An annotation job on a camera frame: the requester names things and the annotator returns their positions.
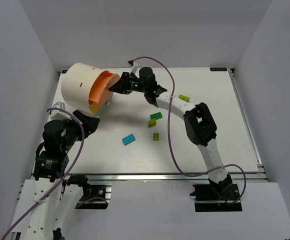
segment cylindrical container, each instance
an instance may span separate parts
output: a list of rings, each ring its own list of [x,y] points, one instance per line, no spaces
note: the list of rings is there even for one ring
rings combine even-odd
[[[111,100],[113,93],[109,88],[119,79],[116,73],[76,63],[64,75],[61,94],[71,107],[96,116],[102,106]]]

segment gray wall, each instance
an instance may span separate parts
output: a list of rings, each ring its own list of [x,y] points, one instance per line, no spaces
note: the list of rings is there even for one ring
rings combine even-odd
[[[274,0],[236,69],[265,170],[290,214],[290,1]]]
[[[0,0],[0,239],[31,173],[57,72],[18,0]]]
[[[20,0],[57,70],[236,67],[271,0]],[[153,62],[142,62],[154,66]]]

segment cable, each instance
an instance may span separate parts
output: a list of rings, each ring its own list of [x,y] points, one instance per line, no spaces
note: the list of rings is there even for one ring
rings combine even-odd
[[[104,198],[102,198],[102,197],[100,197],[100,196],[94,196],[94,197],[91,197],[90,199],[87,199],[87,200],[84,201],[84,202],[81,202],[81,203],[77,204],[75,208],[77,209],[78,207],[80,207],[80,206],[82,206],[82,205],[84,205],[84,204],[87,204],[87,203],[89,203],[89,202],[91,202],[91,201],[93,201],[93,200],[96,200],[96,199],[98,199],[98,200],[102,200],[102,201],[105,202],[107,205],[109,204],[108,201],[106,201],[106,199],[104,199]]]
[[[175,167],[177,168],[177,170],[184,176],[186,177],[190,177],[190,178],[193,178],[193,177],[200,177],[202,175],[205,175],[205,174],[208,174],[212,171],[215,171],[217,169],[221,169],[222,167],[221,166],[217,166],[217,167],[214,167],[214,168],[211,168],[210,170],[207,170],[207,171],[204,171],[204,172],[200,172],[200,173],[186,173],[186,172],[183,172],[180,168],[180,166],[178,165],[176,159],[175,159],[175,156],[174,156],[174,152],[173,152],[173,148],[172,148],[172,139],[171,139],[171,112],[172,112],[172,101],[173,101],[173,95],[174,95],[174,91],[175,91],[175,80],[171,74],[171,72],[169,71],[169,69],[163,64],[161,63],[160,61],[156,60],[155,58],[152,58],[150,56],[140,56],[140,57],[136,57],[134,59],[132,59],[132,61],[136,61],[136,60],[139,60],[139,59],[150,59],[150,60],[153,60],[154,62],[160,64],[169,74],[170,78],[171,78],[171,81],[172,81],[172,84],[173,84],[173,88],[172,88],[172,91],[171,91],[171,94],[170,94],[170,101],[169,101],[169,106],[168,106],[168,116],[167,116],[167,138],[168,138],[168,146],[169,146],[169,151],[170,151],[170,155],[171,155],[171,158],[173,159],[173,162],[175,164]],[[228,165],[225,165],[223,166],[224,168],[227,168],[227,167],[237,167],[239,168],[239,170],[241,170],[243,176],[244,176],[244,188],[243,188],[243,191],[241,193],[241,195],[233,202],[231,203],[228,203],[227,205],[232,205],[234,203],[236,203],[237,201],[239,201],[241,199],[241,197],[243,196],[244,192],[245,192],[245,189],[246,189],[246,184],[247,184],[247,179],[246,179],[246,175],[245,175],[245,172],[243,171],[243,169],[236,165],[236,164],[228,164]]]
[[[80,154],[81,154],[81,151],[83,149],[83,145],[84,145],[84,139],[85,139],[85,133],[84,133],[84,129],[83,129],[83,126],[80,122],[80,120],[74,116],[72,113],[64,110],[64,109],[61,109],[61,108],[58,108],[58,107],[51,107],[49,109],[47,109],[46,111],[47,112],[50,112],[50,111],[53,111],[53,110],[58,110],[58,111],[61,111],[63,113],[66,113],[67,115],[69,115],[72,119],[75,120],[75,122],[78,123],[79,125],[79,128],[81,130],[81,144],[80,144],[80,147],[79,147],[79,150],[77,152],[77,155],[74,159],[74,161],[72,162],[72,164],[70,165],[70,167],[68,168],[68,170],[64,173],[64,175],[59,179],[59,181],[53,186],[51,187],[40,199],[39,201],[42,201],[44,200],[45,198],[47,198],[47,196],[49,194],[51,194],[51,192],[53,192],[60,184],[62,184],[63,180],[65,179],[65,177],[70,173],[70,171],[72,170],[72,168],[74,167],[75,163],[77,162]],[[13,228],[16,227],[17,224],[20,223],[20,221],[22,221],[32,210],[34,210],[37,206],[39,205],[38,202],[35,202],[35,204],[33,206],[31,206],[7,231],[6,233],[3,235],[3,237],[1,238],[1,240],[4,240],[7,235],[13,230]]]

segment black label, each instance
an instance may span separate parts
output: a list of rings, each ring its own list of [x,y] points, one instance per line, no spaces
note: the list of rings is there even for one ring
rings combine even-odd
[[[227,72],[226,67],[210,67],[211,72]]]

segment lego brick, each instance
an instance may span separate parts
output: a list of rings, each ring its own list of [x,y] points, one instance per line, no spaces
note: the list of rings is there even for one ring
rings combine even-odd
[[[188,96],[179,95],[178,98],[184,100],[185,102],[189,102],[190,101],[190,98]]]
[[[160,140],[160,134],[159,133],[153,133],[153,140],[159,141]]]
[[[150,117],[150,119],[156,119],[157,120],[157,119],[161,119],[163,117],[163,115],[160,112],[158,112],[158,113],[150,115],[149,117]]]
[[[130,144],[131,142],[134,142],[136,138],[133,134],[130,134],[122,139],[123,144],[126,146],[127,144]]]
[[[156,126],[156,119],[152,119],[148,121],[148,127],[151,128],[153,126]]]

